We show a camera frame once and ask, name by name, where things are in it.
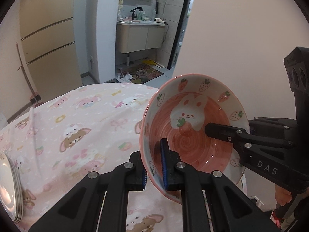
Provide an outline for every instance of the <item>bathroom vanity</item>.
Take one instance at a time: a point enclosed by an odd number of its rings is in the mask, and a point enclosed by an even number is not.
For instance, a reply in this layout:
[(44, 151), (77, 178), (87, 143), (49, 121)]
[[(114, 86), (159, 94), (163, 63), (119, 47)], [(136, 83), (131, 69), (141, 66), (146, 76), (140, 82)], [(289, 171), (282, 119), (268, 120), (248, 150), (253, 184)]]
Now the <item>bathroom vanity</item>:
[(116, 49), (121, 53), (160, 48), (165, 25), (152, 21), (117, 22)]

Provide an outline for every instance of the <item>yellow flower decoration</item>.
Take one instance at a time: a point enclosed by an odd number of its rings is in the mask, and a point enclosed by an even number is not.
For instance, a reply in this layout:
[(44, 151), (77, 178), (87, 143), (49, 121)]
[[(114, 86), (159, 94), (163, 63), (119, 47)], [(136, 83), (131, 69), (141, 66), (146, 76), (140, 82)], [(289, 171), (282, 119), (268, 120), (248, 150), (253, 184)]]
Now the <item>yellow flower decoration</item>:
[(64, 120), (65, 115), (61, 115), (60, 117), (56, 118), (56, 123), (60, 123), (62, 120)]

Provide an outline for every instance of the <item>round table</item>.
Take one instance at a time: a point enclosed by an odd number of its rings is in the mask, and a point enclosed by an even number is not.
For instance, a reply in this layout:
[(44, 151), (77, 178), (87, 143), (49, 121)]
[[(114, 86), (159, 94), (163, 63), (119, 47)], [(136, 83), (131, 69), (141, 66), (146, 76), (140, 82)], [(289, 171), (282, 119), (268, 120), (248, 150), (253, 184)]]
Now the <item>round table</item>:
[[(0, 133), (0, 148), (13, 161), (23, 188), (27, 231), (91, 171), (106, 173), (139, 150), (140, 124), (156, 88), (123, 83), (80, 87), (10, 123)], [(130, 192), (127, 231), (145, 218), (154, 231), (182, 231), (181, 205), (147, 181)]]

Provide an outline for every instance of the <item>bowl rim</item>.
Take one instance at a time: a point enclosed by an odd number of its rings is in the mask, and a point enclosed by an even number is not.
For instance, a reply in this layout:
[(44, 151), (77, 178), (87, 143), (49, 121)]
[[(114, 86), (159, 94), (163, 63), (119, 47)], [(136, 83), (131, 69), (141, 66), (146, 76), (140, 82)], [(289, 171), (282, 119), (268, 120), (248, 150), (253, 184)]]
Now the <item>bowl rim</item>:
[[(140, 132), (140, 135), (139, 135), (139, 148), (140, 148), (140, 153), (141, 153), (141, 159), (142, 159), (142, 162), (143, 162), (143, 165), (146, 169), (146, 171), (148, 172), (149, 171), (149, 168), (146, 167), (145, 165), (147, 165), (146, 163), (146, 159), (145, 159), (145, 154), (144, 154), (144, 149), (143, 149), (143, 130), (144, 130), (144, 125), (145, 125), (145, 116), (146, 116), (146, 113), (149, 109), (149, 106), (152, 104), (152, 101), (154, 101), (154, 99), (156, 98), (156, 95), (158, 94), (159, 91), (161, 91), (164, 87), (166, 87), (169, 83), (172, 83), (174, 80), (176, 79), (179, 79), (180, 77), (182, 76), (202, 76), (202, 77), (205, 77), (205, 78), (208, 78), (208, 79), (211, 79), (215, 82), (218, 82), (222, 85), (224, 85), (227, 89), (229, 89), (229, 87), (227, 87), (225, 84), (223, 84), (222, 82), (220, 82), (219, 80), (211, 77), (211, 76), (208, 76), (208, 75), (205, 75), (205, 74), (200, 74), (200, 73), (188, 73), (188, 74), (182, 74), (182, 75), (179, 75), (179, 76), (176, 76), (176, 77), (173, 77), (171, 78), (170, 80), (168, 80), (167, 82), (165, 82), (155, 93), (154, 95), (151, 97), (151, 99), (149, 100), (148, 102), (148, 105), (144, 111), (144, 114), (143, 114), (143, 118), (142, 118), (142, 124), (141, 124), (141, 132)], [(234, 95), (234, 97), (237, 99), (238, 103), (241, 105), (241, 107), (244, 109), (244, 107), (242, 106), (241, 102), (239, 101), (239, 99), (236, 97), (236, 95), (229, 89), (229, 92), (232, 93), (232, 95)], [(248, 121), (248, 117), (247, 117), (247, 114), (244, 110), (244, 115)], [(157, 190), (159, 190), (161, 192), (161, 194), (163, 194), (165, 197), (169, 198), (170, 200), (172, 201), (175, 201), (179, 204), (181, 204), (181, 200), (177, 199), (177, 198), (172, 198), (173, 195), (171, 194), (167, 194), (166, 190), (162, 190), (161, 187), (155, 182), (155, 179), (153, 178), (153, 176), (151, 175), (151, 173), (148, 173), (149, 175), (149, 178), (152, 182), (152, 184), (155, 186), (155, 188)]]

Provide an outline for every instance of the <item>pink bowl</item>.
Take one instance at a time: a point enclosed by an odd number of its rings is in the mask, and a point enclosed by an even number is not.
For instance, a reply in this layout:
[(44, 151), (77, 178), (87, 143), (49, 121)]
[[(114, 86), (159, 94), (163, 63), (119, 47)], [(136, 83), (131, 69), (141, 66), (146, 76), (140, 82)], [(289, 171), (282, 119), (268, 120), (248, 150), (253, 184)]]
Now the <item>pink bowl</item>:
[(231, 143), (209, 138), (209, 122), (244, 128), (250, 133), (244, 109), (221, 82), (201, 74), (188, 74), (166, 82), (149, 101), (140, 133), (143, 164), (155, 187), (166, 197), (181, 203), (178, 192), (164, 189), (160, 140), (167, 138), (171, 150), (182, 161), (203, 172), (220, 170), (238, 183), (245, 167)]

